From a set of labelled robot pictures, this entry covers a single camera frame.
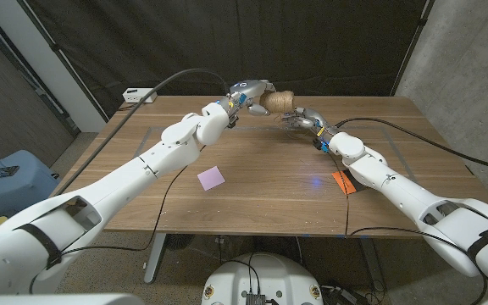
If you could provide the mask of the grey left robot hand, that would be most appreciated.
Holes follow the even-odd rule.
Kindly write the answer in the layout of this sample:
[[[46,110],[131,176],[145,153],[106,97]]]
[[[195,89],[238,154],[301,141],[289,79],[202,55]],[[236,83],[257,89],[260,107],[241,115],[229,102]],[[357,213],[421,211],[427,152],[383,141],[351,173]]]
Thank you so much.
[[[261,97],[267,92],[275,92],[274,84],[268,80],[243,80],[234,84],[226,99],[220,103],[230,118],[235,117],[242,108],[247,108],[254,116],[268,116],[270,111],[253,101],[255,97]]]

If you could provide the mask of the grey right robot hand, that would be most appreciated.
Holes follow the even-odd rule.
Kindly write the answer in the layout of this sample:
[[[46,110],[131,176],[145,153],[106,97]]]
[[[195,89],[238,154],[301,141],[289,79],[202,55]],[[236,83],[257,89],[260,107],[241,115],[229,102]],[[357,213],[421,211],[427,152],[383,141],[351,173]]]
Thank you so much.
[[[312,131],[316,138],[330,143],[330,140],[340,131],[316,110],[311,108],[295,107],[292,113],[285,113],[281,119],[286,125],[294,129]]]

